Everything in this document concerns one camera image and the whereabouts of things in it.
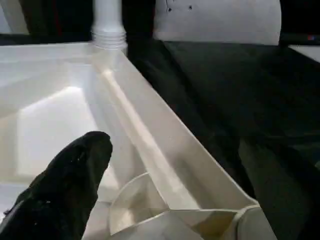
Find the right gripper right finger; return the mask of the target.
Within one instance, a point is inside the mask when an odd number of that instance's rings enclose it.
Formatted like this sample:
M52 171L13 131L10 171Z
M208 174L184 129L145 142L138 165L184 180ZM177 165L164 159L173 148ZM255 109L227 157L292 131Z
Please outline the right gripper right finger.
M320 171L282 144L240 140L238 153L275 236L320 238Z

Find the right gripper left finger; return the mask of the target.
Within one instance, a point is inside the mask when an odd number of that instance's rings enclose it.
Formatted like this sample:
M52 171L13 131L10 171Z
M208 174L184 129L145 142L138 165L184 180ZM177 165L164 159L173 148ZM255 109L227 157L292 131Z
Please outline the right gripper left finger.
M113 152L110 136L90 131L65 146L5 211L2 240L80 240Z

